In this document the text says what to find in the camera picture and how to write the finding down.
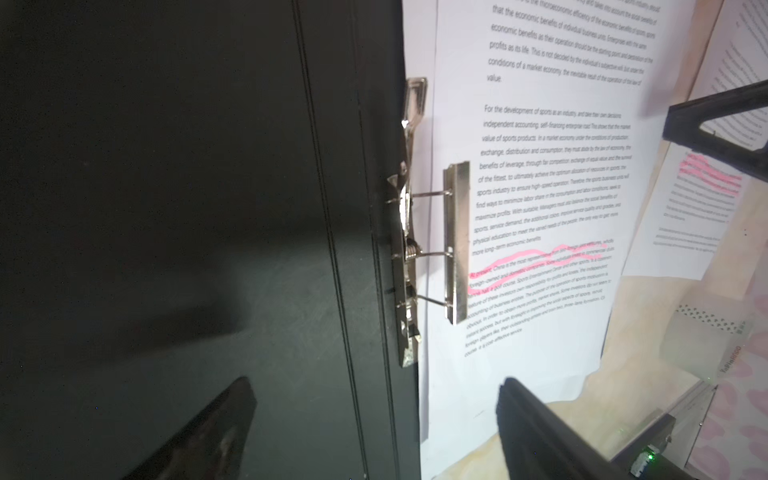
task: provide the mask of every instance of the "lever arch mechanism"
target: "lever arch mechanism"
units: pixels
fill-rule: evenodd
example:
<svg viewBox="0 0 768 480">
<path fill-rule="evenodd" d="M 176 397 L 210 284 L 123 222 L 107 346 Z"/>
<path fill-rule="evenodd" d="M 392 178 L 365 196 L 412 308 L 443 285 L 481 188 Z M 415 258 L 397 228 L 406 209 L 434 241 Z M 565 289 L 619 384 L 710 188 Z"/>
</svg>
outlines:
<svg viewBox="0 0 768 480">
<path fill-rule="evenodd" d="M 392 270 L 395 277 L 395 301 L 398 322 L 400 366 L 410 366 L 418 359 L 421 342 L 418 322 L 418 300 L 445 307 L 445 318 L 456 325 L 467 318 L 467 289 L 469 265 L 469 162 L 452 164 L 443 171 L 443 189 L 413 194 L 411 168 L 413 135 L 424 117 L 427 92 L 426 78 L 406 81 L 406 102 L 402 128 L 406 136 L 406 158 L 399 172 L 387 181 L 396 197 L 388 200 L 398 209 L 392 215 Z M 423 197 L 443 197 L 445 219 L 445 248 L 439 252 L 424 252 L 413 235 L 412 202 Z M 436 300 L 416 291 L 416 259 L 445 258 L 445 298 Z"/>
</svg>

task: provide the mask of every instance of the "paper sheet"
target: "paper sheet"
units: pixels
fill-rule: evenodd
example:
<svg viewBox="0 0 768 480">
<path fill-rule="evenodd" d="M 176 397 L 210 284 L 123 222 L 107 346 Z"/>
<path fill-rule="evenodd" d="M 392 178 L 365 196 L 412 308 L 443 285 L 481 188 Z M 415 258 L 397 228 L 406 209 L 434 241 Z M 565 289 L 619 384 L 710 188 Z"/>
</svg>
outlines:
<svg viewBox="0 0 768 480">
<path fill-rule="evenodd" d="M 726 0 L 691 98 L 768 78 L 768 2 Z M 768 111 L 702 125 L 749 149 L 768 141 Z M 746 183 L 736 169 L 671 145 L 632 244 L 624 275 L 701 280 L 733 218 Z"/>
<path fill-rule="evenodd" d="M 423 478 L 496 432 L 507 376 L 553 402 L 576 398 L 599 367 L 693 4 L 440 0 L 420 10 L 426 28 L 437 11 L 437 39 L 429 128 L 416 134 L 432 148 L 414 153 L 414 168 L 431 177 L 428 190 L 449 164 L 469 160 L 472 172 L 469 319 L 451 326 L 431 306 L 422 317 Z M 406 15 L 415 10 L 405 2 Z M 429 74 L 429 56 L 409 44 L 414 24 L 406 18 L 407 73 Z M 415 219 L 441 250 L 442 202 L 427 214 Z M 427 280 L 442 298 L 441 262 Z"/>
<path fill-rule="evenodd" d="M 435 79 L 435 42 L 437 26 L 436 0 L 405 0 L 402 3 L 403 44 L 406 46 L 406 74 L 408 77 L 426 77 L 428 81 L 426 111 L 432 111 L 432 101 L 435 89 L 432 82 Z M 417 160 L 415 171 L 411 172 L 412 191 L 429 191 L 432 180 L 432 115 L 428 114 L 419 125 L 413 141 L 413 157 Z M 429 234 L 429 205 L 428 200 L 416 201 L 412 204 L 413 216 L 419 219 L 414 224 L 414 235 L 417 239 L 427 238 Z M 426 275 L 429 267 L 437 267 L 438 262 L 432 262 L 432 257 L 416 259 L 416 271 L 421 273 L 416 279 L 416 289 L 425 292 L 427 289 Z M 429 434 L 429 324 L 426 322 L 427 303 L 419 303 L 417 318 L 422 334 L 422 344 L 419 348 L 419 436 L 424 441 Z"/>
</svg>

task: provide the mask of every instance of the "beige surface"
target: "beige surface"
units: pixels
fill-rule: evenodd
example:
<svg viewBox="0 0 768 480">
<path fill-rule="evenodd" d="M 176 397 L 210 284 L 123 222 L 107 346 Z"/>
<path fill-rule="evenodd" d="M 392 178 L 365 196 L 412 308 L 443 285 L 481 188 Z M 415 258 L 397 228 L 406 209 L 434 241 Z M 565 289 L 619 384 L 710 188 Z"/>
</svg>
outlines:
<svg viewBox="0 0 768 480">
<path fill-rule="evenodd" d="M 674 103 L 684 101 L 693 87 L 722 1 L 697 2 Z M 660 146 L 649 196 L 667 148 L 667 142 Z M 704 277 L 707 289 L 740 298 L 766 240 L 768 184 L 753 180 Z M 605 457 L 615 455 L 696 383 L 689 373 L 658 359 L 672 311 L 695 283 L 675 278 L 623 277 L 608 325 L 601 368 L 587 378 L 578 399 L 550 404 Z M 508 478 L 498 435 L 437 478 Z"/>
</svg>

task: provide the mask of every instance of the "metal clip lever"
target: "metal clip lever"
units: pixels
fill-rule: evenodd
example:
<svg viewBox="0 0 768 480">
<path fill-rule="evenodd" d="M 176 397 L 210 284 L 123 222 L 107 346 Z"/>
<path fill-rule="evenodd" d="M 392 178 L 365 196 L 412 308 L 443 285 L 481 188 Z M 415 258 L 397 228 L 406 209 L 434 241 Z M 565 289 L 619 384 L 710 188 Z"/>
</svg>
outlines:
<svg viewBox="0 0 768 480">
<path fill-rule="evenodd" d="M 413 194 L 411 170 L 413 138 L 416 126 L 424 117 L 426 78 L 409 78 L 406 82 L 406 103 L 402 119 L 406 137 L 406 158 L 400 162 L 399 173 L 387 181 L 395 188 L 397 197 L 388 204 L 398 207 L 392 229 L 392 269 L 398 319 L 400 365 L 410 366 L 418 359 L 421 342 L 418 322 L 418 299 L 445 307 L 445 317 L 456 324 L 467 316 L 467 287 L 469 263 L 469 162 L 451 165 L 444 170 L 443 190 Z M 445 206 L 445 251 L 422 251 L 413 236 L 412 201 L 414 198 L 442 196 Z M 416 259 L 441 256 L 445 258 L 445 299 L 430 299 L 416 292 Z"/>
</svg>

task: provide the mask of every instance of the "black object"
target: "black object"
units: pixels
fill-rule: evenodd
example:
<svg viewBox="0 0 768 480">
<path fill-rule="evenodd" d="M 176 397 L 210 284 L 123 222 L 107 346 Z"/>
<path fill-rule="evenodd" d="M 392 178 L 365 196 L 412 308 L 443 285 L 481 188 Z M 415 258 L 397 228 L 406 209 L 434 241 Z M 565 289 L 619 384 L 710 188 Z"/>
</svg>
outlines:
<svg viewBox="0 0 768 480">
<path fill-rule="evenodd" d="M 0 478 L 123 478 L 240 376 L 241 478 L 418 478 L 400 1 L 0 12 Z"/>
<path fill-rule="evenodd" d="M 669 413 L 663 414 L 661 418 L 638 435 L 632 443 L 617 453 L 611 460 L 611 463 L 628 472 L 637 456 L 646 450 L 649 445 L 655 447 L 657 451 L 663 452 L 670 442 L 674 423 L 675 418 L 672 415 Z"/>
<path fill-rule="evenodd" d="M 695 480 L 695 478 L 671 460 L 667 460 L 664 455 L 656 455 L 652 462 L 648 462 L 639 480 Z"/>
<path fill-rule="evenodd" d="M 507 379 L 496 406 L 509 478 L 627 480 L 518 380 Z"/>
<path fill-rule="evenodd" d="M 236 480 L 255 408 L 240 377 L 124 480 Z"/>
<path fill-rule="evenodd" d="M 768 107 L 768 81 L 673 105 L 667 113 L 664 139 L 768 181 L 766 147 L 752 151 L 700 128 L 706 121 L 763 107 Z"/>
</svg>

